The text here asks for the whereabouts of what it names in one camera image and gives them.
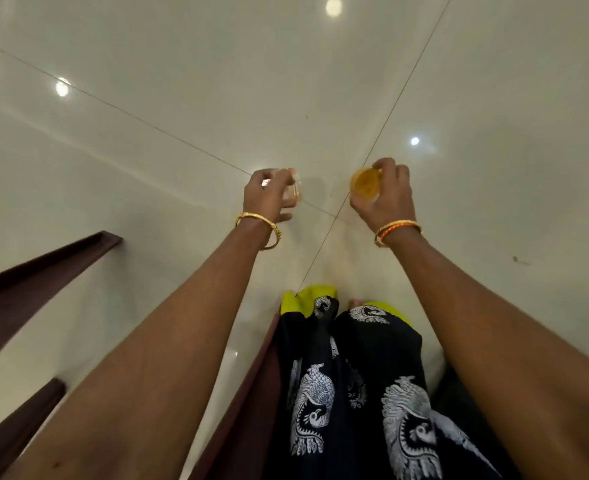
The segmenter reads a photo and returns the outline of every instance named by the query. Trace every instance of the small plastic container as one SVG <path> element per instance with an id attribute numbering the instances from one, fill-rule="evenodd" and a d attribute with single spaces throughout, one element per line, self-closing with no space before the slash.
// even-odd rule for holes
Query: small plastic container
<path id="1" fill-rule="evenodd" d="M 281 169 L 282 168 L 277 168 L 277 169 L 273 170 L 271 172 L 271 176 L 274 177 L 274 174 Z M 294 179 L 294 185 L 288 185 L 285 188 L 285 190 L 283 191 L 283 200 L 294 199 L 295 204 L 297 204 L 297 203 L 299 203 L 299 200 L 301 199 L 301 189 L 300 189 L 301 182 L 299 180 L 299 175 L 297 175 L 297 170 L 295 170 L 294 168 L 287 168 L 287 170 L 290 171 L 290 175 L 292 175 L 292 178 Z M 269 181 L 270 181 L 270 178 L 267 178 L 266 180 L 264 180 L 261 183 L 261 185 L 265 187 Z"/>
<path id="2" fill-rule="evenodd" d="M 366 200 L 377 200 L 381 189 L 381 173 L 376 168 L 362 168 L 350 179 L 350 193 Z"/>

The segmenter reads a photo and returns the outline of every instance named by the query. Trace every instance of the forearm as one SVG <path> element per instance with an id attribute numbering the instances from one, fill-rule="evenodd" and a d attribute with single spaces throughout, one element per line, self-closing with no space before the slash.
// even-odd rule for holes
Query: forearm
<path id="1" fill-rule="evenodd" d="M 7 478 L 178 478 L 269 232 L 243 219 L 92 371 Z"/>
<path id="2" fill-rule="evenodd" d="M 589 359 L 461 271 L 414 229 L 395 230 L 386 243 L 448 360 L 523 472 L 586 478 Z"/>

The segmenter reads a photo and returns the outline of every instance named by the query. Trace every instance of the floor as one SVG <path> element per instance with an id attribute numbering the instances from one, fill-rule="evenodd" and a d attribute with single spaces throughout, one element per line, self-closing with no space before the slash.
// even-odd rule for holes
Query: floor
<path id="1" fill-rule="evenodd" d="M 184 475 L 284 290 L 390 301 L 434 383 L 434 333 L 346 203 L 386 155 L 434 246 L 589 355 L 589 0 L 0 0 L 0 271 L 125 238 L 0 354 L 0 419 L 78 384 L 265 167 L 297 168 L 304 201 L 258 258 Z"/>

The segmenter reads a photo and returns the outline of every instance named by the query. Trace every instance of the bangle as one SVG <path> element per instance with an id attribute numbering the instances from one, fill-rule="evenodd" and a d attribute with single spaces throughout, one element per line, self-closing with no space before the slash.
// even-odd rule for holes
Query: bangle
<path id="1" fill-rule="evenodd" d="M 272 246 L 267 246 L 265 248 L 263 248 L 263 250 L 267 250 L 267 249 L 273 249 L 276 248 L 276 245 L 279 243 L 279 241 L 281 240 L 281 231 L 279 230 L 279 227 L 276 226 L 276 224 L 274 224 L 273 222 L 267 220 L 266 217 L 261 216 L 260 214 L 253 214 L 252 212 L 242 212 L 241 214 L 239 214 L 237 216 L 237 218 L 234 220 L 234 226 L 238 226 L 239 225 L 239 221 L 242 220 L 243 217 L 255 217 L 256 219 L 261 219 L 262 221 L 264 221 L 266 224 L 268 224 L 270 227 L 272 227 L 272 230 L 274 231 L 274 233 L 276 234 L 276 242 L 272 245 Z"/>
<path id="2" fill-rule="evenodd" d="M 407 221 L 407 220 L 393 221 L 393 222 L 386 224 L 385 226 L 381 226 L 379 228 L 379 230 L 375 233 L 375 244 L 379 248 L 387 248 L 388 246 L 386 246 L 384 244 L 384 237 L 386 236 L 386 234 L 389 233 L 390 231 L 398 228 L 398 227 L 406 227 L 406 226 L 414 227 L 419 231 L 419 233 L 423 234 L 423 231 L 421 230 L 421 226 L 419 224 L 417 224 L 416 221 Z"/>

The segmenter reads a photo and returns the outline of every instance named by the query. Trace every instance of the person's right arm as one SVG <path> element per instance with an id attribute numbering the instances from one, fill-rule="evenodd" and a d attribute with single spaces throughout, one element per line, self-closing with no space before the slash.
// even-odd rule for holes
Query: person's right arm
<path id="1" fill-rule="evenodd" d="M 416 220 L 409 170 L 392 159 L 374 203 L 351 204 L 373 232 Z M 589 358 L 484 288 L 415 228 L 385 243 L 403 266 L 444 353 L 522 473 L 589 479 Z"/>

